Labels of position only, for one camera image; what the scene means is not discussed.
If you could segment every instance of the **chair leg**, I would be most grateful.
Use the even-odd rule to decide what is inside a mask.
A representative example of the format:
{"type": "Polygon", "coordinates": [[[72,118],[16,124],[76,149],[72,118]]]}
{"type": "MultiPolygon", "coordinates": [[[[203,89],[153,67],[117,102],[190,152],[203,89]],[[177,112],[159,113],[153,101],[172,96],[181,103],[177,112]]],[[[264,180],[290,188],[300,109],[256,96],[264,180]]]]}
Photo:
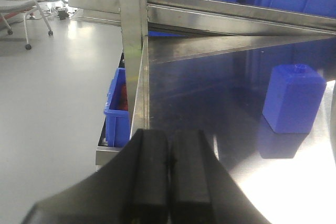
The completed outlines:
{"type": "Polygon", "coordinates": [[[5,17],[0,13],[0,17],[2,18],[2,20],[4,21],[5,25],[7,26],[8,30],[7,30],[7,33],[9,35],[12,35],[13,32],[12,32],[12,28],[10,27],[9,23],[7,22],[7,20],[5,19],[5,17]]]}
{"type": "Polygon", "coordinates": [[[40,14],[41,14],[41,16],[43,18],[44,23],[46,23],[46,25],[47,25],[47,27],[49,29],[48,34],[49,35],[53,35],[53,31],[51,30],[51,26],[49,25],[49,22],[48,22],[47,18],[44,16],[44,13],[43,13],[41,7],[39,6],[39,4],[36,5],[36,8],[39,10],[39,12],[40,12],[40,14]]]}
{"type": "Polygon", "coordinates": [[[24,13],[23,14],[23,23],[24,23],[24,26],[25,26],[25,34],[26,34],[26,49],[27,50],[31,50],[31,45],[29,44],[29,40],[28,40],[28,31],[27,31],[27,16],[29,15],[30,13],[24,13]]]}

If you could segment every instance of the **red object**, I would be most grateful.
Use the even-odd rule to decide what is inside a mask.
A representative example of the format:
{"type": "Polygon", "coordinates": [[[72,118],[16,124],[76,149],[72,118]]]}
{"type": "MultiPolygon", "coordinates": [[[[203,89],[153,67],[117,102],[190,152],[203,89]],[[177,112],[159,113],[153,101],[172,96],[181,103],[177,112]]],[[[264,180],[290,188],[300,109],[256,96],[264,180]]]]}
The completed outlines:
{"type": "Polygon", "coordinates": [[[9,18],[12,18],[14,17],[15,15],[17,15],[19,13],[8,13],[7,15],[4,16],[5,19],[9,19],[9,18]]]}
{"type": "Polygon", "coordinates": [[[125,111],[128,110],[126,84],[121,86],[118,110],[125,110],[125,111]]]}

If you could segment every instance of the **stainless steel table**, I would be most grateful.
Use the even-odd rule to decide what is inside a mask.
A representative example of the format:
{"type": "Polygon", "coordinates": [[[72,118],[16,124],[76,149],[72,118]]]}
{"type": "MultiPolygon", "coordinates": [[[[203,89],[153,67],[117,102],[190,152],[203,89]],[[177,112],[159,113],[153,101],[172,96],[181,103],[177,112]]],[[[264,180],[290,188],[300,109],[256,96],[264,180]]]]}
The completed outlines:
{"type": "MultiPolygon", "coordinates": [[[[236,52],[220,49],[219,39],[150,38],[149,128],[169,138],[204,130],[222,165],[271,223],[335,223],[336,39],[236,52]],[[309,64],[328,82],[310,134],[275,134],[261,113],[272,67],[291,63],[309,64]]],[[[135,109],[143,106],[138,101],[135,109]]]]}

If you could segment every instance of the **blue plastic bottle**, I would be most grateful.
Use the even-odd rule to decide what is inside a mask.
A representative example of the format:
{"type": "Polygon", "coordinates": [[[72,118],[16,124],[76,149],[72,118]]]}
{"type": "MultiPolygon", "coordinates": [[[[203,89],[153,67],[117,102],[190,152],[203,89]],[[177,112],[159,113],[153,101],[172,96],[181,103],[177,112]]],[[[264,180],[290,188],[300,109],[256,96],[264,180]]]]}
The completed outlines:
{"type": "Polygon", "coordinates": [[[263,115],[276,133],[309,133],[326,88],[308,65],[273,68],[263,115]]]}

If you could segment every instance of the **metal edge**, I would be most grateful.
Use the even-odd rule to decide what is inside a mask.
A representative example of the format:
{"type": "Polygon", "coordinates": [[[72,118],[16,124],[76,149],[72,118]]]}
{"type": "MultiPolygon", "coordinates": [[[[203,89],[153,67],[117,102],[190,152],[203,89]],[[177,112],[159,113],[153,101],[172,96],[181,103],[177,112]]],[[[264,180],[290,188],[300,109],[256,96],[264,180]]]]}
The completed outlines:
{"type": "Polygon", "coordinates": [[[295,36],[335,35],[336,32],[293,25],[277,24],[240,17],[230,17],[176,7],[148,5],[148,21],[151,24],[196,29],[227,35],[240,36],[295,36]]]}
{"type": "Polygon", "coordinates": [[[143,37],[148,34],[147,0],[119,0],[119,3],[129,116],[132,125],[143,37]]]}
{"type": "Polygon", "coordinates": [[[96,10],[78,9],[70,19],[96,24],[121,26],[119,14],[98,12],[96,10]]]}
{"type": "Polygon", "coordinates": [[[105,165],[121,150],[122,148],[98,146],[96,150],[96,165],[105,165]]]}
{"type": "Polygon", "coordinates": [[[133,114],[132,135],[137,129],[149,129],[149,50],[148,37],[144,38],[137,95],[133,114]]]}
{"type": "Polygon", "coordinates": [[[208,36],[208,37],[153,37],[149,41],[150,62],[159,64],[221,55],[229,52],[280,46],[329,39],[333,36],[208,36]],[[163,55],[162,51],[171,51],[163,55]]]}
{"type": "Polygon", "coordinates": [[[334,18],[280,9],[216,0],[148,0],[148,3],[336,31],[336,19],[334,18]]]}

